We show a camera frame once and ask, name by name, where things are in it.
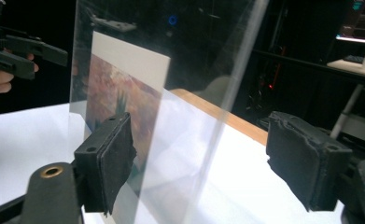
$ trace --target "screen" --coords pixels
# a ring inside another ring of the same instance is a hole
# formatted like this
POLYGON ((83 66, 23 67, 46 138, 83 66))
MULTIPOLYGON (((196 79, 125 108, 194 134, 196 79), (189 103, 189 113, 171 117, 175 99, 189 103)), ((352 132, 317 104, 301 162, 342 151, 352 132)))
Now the screen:
POLYGON ((352 0, 337 39, 365 43, 365 0, 352 0))

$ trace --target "computer monitor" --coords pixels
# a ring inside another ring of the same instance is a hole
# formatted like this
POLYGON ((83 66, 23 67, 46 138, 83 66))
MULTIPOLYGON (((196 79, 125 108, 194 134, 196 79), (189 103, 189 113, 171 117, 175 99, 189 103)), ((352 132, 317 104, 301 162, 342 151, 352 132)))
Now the computer monitor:
POLYGON ((344 22, 336 38, 365 43, 365 0, 350 0, 344 22))

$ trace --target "transparent acrylic sheet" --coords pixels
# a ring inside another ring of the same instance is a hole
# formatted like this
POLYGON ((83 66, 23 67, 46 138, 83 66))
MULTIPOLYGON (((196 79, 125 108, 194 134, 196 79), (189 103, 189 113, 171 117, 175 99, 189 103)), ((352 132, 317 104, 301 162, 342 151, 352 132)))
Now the transparent acrylic sheet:
POLYGON ((307 213, 264 146, 224 126, 267 4, 77 1, 71 151, 106 117, 132 114, 138 153, 117 223, 340 220, 307 213))

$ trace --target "person's hand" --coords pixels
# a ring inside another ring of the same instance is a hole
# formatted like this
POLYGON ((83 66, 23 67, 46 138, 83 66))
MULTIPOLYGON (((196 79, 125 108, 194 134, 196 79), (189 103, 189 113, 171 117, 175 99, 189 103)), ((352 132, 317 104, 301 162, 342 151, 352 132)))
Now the person's hand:
MULTIPOLYGON (((27 59, 33 60, 34 54, 31 54, 31 53, 28 54, 27 59)), ((39 70, 39 67, 37 66, 37 64, 35 64, 34 70, 35 70, 35 72, 37 72, 39 70)), ((10 81, 13 78, 14 78, 14 76, 12 74, 0 70, 0 93, 5 93, 5 92, 8 92, 11 90, 10 81)))

